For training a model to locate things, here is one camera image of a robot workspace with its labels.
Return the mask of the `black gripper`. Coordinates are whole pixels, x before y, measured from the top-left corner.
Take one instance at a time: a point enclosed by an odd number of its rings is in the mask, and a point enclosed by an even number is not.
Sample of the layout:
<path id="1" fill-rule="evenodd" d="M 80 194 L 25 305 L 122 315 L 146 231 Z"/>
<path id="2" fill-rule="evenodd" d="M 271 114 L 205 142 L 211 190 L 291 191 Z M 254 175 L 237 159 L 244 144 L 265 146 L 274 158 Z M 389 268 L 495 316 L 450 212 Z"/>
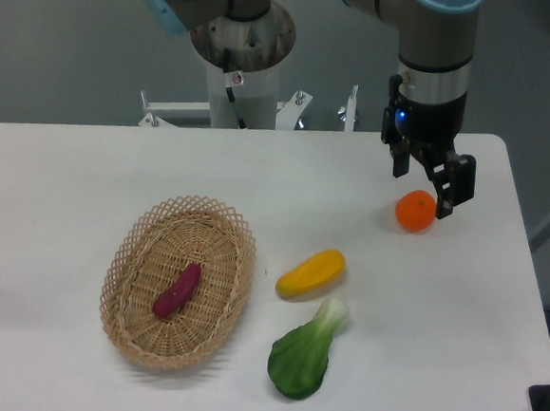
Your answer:
<path id="1" fill-rule="evenodd" d="M 409 171 L 416 159 L 432 181 L 437 219 L 474 197 L 477 160 L 455 153 L 454 141 L 463 125 L 466 96 L 440 104 L 417 103 L 402 94 L 404 77 L 389 78 L 389 104 L 383 113 L 381 141 L 390 147 L 392 175 Z"/>

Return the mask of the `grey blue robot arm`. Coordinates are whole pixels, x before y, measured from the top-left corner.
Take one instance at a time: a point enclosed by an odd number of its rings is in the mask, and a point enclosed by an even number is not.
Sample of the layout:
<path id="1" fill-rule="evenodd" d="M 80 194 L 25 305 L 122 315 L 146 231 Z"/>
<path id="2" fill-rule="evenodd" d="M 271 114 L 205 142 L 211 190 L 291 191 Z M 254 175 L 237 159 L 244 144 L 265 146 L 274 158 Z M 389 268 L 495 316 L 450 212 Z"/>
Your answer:
<path id="1" fill-rule="evenodd" d="M 455 151 L 463 125 L 469 69 L 483 0 L 338 0 L 396 28 L 399 65 L 389 78 L 382 141 L 393 174 L 411 160 L 423 165 L 437 195 L 436 216 L 474 196 L 476 160 Z M 216 69 L 211 123 L 217 128 L 269 129 L 275 101 L 248 85 L 274 70 L 294 47 L 292 17 L 274 0 L 144 0 L 169 33 L 189 33 Z"/>

